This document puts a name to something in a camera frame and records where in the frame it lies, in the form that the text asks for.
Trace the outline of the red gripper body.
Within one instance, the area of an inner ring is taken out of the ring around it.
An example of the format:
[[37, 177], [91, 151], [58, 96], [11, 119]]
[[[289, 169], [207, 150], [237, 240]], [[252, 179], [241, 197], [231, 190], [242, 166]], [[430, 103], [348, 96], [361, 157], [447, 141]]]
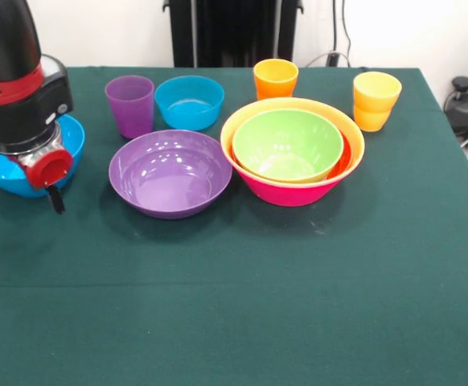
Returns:
[[66, 149], [49, 150], [38, 160], [24, 164], [24, 173], [34, 189], [44, 189], [64, 179], [71, 171], [73, 158]]

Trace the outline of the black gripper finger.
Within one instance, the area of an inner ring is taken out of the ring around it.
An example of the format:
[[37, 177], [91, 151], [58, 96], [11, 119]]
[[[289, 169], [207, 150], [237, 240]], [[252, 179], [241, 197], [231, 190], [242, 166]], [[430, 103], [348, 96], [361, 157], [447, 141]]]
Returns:
[[54, 211], [57, 214], [63, 214], [65, 205], [60, 189], [56, 185], [50, 185], [46, 187], [46, 192]]

